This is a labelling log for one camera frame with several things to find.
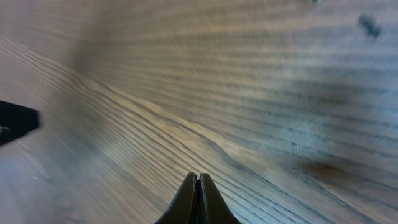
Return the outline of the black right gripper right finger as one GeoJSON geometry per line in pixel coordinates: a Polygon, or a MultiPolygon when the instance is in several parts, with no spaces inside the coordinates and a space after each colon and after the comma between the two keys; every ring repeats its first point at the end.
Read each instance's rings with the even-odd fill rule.
{"type": "Polygon", "coordinates": [[[240,224],[232,214],[209,174],[200,174],[198,191],[198,223],[240,224]]]}

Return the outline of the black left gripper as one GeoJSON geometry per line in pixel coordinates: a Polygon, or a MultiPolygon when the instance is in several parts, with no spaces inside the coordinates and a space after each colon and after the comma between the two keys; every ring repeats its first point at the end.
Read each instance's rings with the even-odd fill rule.
{"type": "Polygon", "coordinates": [[[39,111],[1,101],[1,146],[40,127],[39,111]]]}

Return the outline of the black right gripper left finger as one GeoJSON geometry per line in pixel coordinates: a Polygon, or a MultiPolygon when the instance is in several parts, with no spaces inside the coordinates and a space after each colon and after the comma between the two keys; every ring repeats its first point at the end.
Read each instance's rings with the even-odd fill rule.
{"type": "Polygon", "coordinates": [[[188,173],[174,195],[168,208],[155,224],[196,224],[196,183],[197,175],[193,172],[188,173]]]}

